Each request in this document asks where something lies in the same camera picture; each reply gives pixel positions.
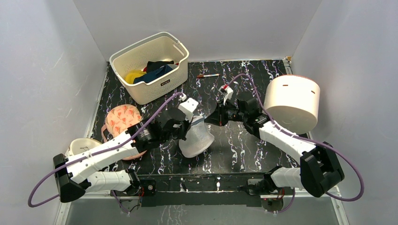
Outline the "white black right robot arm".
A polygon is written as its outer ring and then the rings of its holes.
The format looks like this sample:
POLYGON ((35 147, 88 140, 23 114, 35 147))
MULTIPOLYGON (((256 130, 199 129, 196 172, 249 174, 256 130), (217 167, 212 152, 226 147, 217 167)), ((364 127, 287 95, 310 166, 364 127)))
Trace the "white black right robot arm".
POLYGON ((320 197, 344 180, 336 153, 294 138, 283 128, 278 129, 261 111, 255 99, 238 100, 237 106, 229 100, 221 100, 204 121, 220 127, 229 121, 242 122, 248 133, 276 146, 298 162, 298 168, 276 166, 266 172, 263 179, 248 180, 247 185, 239 187, 250 195, 277 194, 282 188, 292 187, 303 188, 312 196, 320 197))

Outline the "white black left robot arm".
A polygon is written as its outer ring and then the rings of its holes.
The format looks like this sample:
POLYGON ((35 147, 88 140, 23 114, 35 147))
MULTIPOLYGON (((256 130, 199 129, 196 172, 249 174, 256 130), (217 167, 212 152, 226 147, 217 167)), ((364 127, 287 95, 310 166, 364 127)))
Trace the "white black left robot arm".
POLYGON ((152 121, 130 126, 112 140, 78 155, 53 158, 60 201, 68 203, 88 192, 120 191, 136 195, 148 185, 132 169, 104 172, 102 169, 123 158, 156 149, 171 139, 183 139, 190 129, 194 111, 182 106, 166 110, 152 121))

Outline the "black robot base mount plate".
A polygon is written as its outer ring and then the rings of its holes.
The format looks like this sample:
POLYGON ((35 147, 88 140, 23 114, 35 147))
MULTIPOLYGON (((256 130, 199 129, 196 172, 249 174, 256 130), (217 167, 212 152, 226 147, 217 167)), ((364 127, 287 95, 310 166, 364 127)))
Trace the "black robot base mount plate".
POLYGON ((165 205, 245 205, 281 210, 292 191, 268 189, 264 173, 139 175, 140 188, 116 191, 122 200, 138 199, 143 207, 165 205))

